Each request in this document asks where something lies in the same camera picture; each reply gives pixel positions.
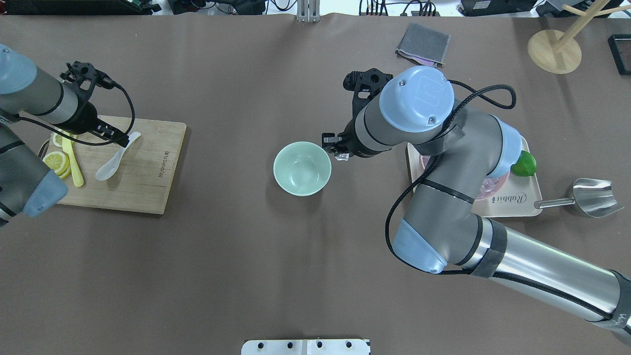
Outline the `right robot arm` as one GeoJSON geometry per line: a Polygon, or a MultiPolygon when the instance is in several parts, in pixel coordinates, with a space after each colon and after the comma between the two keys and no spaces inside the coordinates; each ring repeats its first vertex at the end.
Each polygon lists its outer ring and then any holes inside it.
{"type": "Polygon", "coordinates": [[[340,134],[324,133],[322,147],[338,160],[373,157],[410,143],[428,167],[402,194],[412,192],[388,249],[416,270],[487,279],[610,330],[630,343],[630,279],[476,215],[472,205],[485,178],[509,173],[523,149],[518,130],[496,115],[469,107],[493,85],[455,99],[453,81],[433,67],[397,76],[375,68],[343,82],[354,92],[353,119],[340,134]]]}

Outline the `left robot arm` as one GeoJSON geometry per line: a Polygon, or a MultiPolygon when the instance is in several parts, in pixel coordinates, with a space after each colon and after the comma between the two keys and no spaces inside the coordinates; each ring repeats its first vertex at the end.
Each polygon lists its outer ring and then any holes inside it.
{"type": "Polygon", "coordinates": [[[99,119],[90,103],[96,87],[122,86],[90,63],[67,63],[60,77],[41,69],[27,56],[7,45],[0,54],[0,219],[2,225],[17,215],[38,216],[68,193],[65,182],[45,165],[23,140],[13,124],[33,123],[48,130],[59,129],[63,137],[92,134],[99,146],[128,146],[129,132],[99,119]]]}

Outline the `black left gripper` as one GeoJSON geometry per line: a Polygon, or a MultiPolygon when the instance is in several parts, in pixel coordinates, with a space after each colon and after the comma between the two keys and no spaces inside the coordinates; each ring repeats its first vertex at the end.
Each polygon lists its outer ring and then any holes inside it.
{"type": "Polygon", "coordinates": [[[75,135],[90,133],[106,141],[106,144],[115,143],[121,147],[129,144],[129,136],[112,124],[99,119],[95,106],[89,101],[77,107],[76,112],[70,117],[69,132],[75,135]]]}

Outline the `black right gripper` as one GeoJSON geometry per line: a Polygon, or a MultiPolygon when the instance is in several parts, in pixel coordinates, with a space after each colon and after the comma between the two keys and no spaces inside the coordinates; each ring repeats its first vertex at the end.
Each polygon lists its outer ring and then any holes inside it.
{"type": "Polygon", "coordinates": [[[347,154],[349,157],[367,158],[365,146],[360,142],[356,132],[356,118],[352,119],[342,133],[322,133],[321,142],[327,153],[333,155],[347,154]]]}

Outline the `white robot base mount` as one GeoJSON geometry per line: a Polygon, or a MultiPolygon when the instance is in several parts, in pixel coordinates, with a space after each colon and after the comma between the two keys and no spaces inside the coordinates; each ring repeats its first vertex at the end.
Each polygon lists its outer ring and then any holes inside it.
{"type": "Polygon", "coordinates": [[[364,339],[284,339],[246,341],[242,355],[371,355],[364,339]]]}

